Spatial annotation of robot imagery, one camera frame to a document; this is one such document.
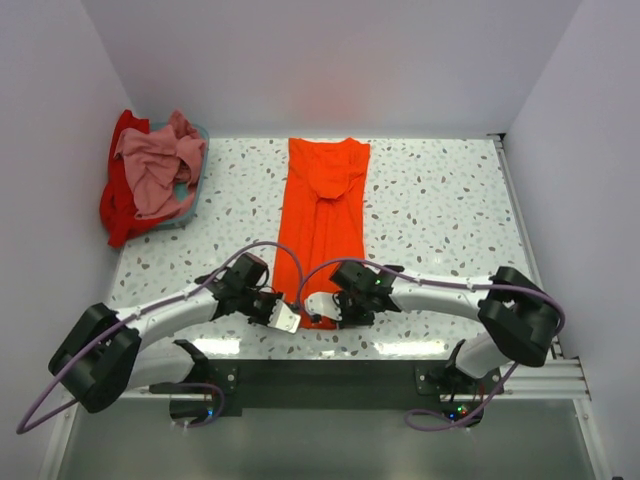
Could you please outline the orange t shirt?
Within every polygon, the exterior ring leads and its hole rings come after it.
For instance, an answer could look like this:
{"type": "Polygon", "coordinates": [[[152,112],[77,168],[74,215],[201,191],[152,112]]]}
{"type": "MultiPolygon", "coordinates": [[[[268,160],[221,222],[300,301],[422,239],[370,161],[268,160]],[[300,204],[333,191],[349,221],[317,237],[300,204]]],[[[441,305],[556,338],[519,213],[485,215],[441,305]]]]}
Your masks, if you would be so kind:
{"type": "Polygon", "coordinates": [[[338,143],[291,138],[272,286],[301,304],[316,292],[334,293],[325,267],[339,257],[362,259],[363,198],[371,146],[347,138],[338,143]]]}

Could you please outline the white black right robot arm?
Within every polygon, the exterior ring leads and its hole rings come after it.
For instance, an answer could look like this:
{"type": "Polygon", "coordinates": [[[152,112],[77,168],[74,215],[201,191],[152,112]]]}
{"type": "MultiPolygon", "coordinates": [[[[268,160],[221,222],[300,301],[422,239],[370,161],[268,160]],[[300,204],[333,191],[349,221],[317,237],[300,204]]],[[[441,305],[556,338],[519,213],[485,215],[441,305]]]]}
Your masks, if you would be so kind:
{"type": "Polygon", "coordinates": [[[329,281],[336,292],[316,292],[305,307],[339,326],[369,326],[378,313],[419,311],[481,324],[483,333],[460,340],[430,376],[440,389],[459,393],[510,362],[543,366],[566,322],[562,307],[512,267],[484,277],[450,279],[348,258],[339,262],[329,281]]]}

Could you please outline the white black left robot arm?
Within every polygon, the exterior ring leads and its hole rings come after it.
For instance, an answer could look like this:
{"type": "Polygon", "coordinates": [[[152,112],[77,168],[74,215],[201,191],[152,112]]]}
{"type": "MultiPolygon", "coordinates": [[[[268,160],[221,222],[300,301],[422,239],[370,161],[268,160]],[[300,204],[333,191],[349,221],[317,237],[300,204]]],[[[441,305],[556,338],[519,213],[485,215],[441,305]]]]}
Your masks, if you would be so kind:
{"type": "Polygon", "coordinates": [[[263,289],[267,264],[243,253],[220,277],[203,276],[156,302],[113,310],[89,307],[52,356],[48,369],[90,413],[112,405],[125,391],[210,392],[218,380],[194,343],[177,338],[191,326],[240,313],[251,324],[287,333],[300,317],[280,292],[263,289]]]}

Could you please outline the teal laundry basket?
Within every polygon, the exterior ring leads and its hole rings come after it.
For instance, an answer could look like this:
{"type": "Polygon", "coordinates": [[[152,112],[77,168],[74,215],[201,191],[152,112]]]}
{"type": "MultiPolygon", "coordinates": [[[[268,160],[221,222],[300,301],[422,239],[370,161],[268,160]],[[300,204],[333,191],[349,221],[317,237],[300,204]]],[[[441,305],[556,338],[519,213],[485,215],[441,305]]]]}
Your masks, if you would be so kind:
{"type": "Polygon", "coordinates": [[[199,181],[194,188],[188,187],[185,183],[182,183],[182,184],[176,184],[173,190],[178,200],[184,200],[190,194],[193,194],[193,200],[192,200],[191,206],[182,215],[174,216],[168,220],[165,220],[157,224],[153,228],[153,231],[179,229],[188,225],[195,217],[196,209],[199,203],[201,193],[203,191],[204,180],[205,180],[205,176],[208,169],[210,136],[209,136],[209,132],[201,125],[193,124],[193,127],[198,131],[199,135],[205,142],[199,181]]]}

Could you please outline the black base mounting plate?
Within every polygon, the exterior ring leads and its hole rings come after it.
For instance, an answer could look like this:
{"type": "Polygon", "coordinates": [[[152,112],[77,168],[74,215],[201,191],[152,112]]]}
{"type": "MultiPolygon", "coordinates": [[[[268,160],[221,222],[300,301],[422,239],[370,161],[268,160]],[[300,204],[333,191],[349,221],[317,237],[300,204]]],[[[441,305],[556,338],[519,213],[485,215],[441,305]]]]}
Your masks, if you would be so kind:
{"type": "Polygon", "coordinates": [[[199,360],[180,383],[158,383],[172,419],[239,417],[251,409],[430,409],[448,420],[468,416],[504,391],[493,369],[479,380],[446,360],[199,360]]]}

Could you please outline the red t shirt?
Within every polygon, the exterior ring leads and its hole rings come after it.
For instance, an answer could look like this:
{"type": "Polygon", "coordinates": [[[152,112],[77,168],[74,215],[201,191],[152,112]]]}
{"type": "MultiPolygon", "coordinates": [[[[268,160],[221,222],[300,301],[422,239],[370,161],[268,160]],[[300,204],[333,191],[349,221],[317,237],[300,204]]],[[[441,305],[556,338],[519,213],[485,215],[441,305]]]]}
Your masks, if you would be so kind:
{"type": "Polygon", "coordinates": [[[114,127],[108,154],[108,178],[99,205],[100,219],[108,233],[108,245],[114,249],[122,248],[128,240],[145,234],[169,219],[168,216],[153,219],[136,217],[137,208],[126,180],[124,161],[116,153],[120,135],[127,128],[147,134],[150,132],[150,122],[135,117],[131,110],[126,109],[114,127]]]}

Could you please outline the pink t shirt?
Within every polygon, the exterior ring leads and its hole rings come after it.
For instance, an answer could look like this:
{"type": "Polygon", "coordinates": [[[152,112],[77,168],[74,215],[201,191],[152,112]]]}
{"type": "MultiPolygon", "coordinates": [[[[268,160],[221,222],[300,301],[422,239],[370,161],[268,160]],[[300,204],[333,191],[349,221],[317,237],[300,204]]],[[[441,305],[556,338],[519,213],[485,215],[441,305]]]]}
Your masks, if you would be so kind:
{"type": "Polygon", "coordinates": [[[199,131],[178,110],[158,130],[127,128],[121,133],[115,153],[123,160],[138,219],[163,220],[189,211],[206,147],[199,131]]]}

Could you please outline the aluminium front frame rail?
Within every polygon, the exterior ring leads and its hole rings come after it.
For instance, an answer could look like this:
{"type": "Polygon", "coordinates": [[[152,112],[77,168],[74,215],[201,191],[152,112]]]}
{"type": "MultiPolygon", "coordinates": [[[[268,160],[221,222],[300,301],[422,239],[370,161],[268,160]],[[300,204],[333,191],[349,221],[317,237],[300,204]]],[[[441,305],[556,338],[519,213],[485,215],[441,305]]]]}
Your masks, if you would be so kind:
{"type": "Polygon", "coordinates": [[[291,397],[305,388],[312,398],[324,389],[370,391],[405,388],[418,396],[472,395],[492,389],[530,398],[586,398],[588,387],[578,362],[551,360],[542,368],[520,366],[493,369],[479,379],[456,370],[442,360],[239,360],[208,359],[179,349],[172,356],[138,358],[122,355],[114,360],[88,357],[65,374],[65,388],[89,411],[101,411],[128,390],[179,385],[195,389],[216,385],[227,395],[248,393],[255,398],[275,390],[291,397]]]}

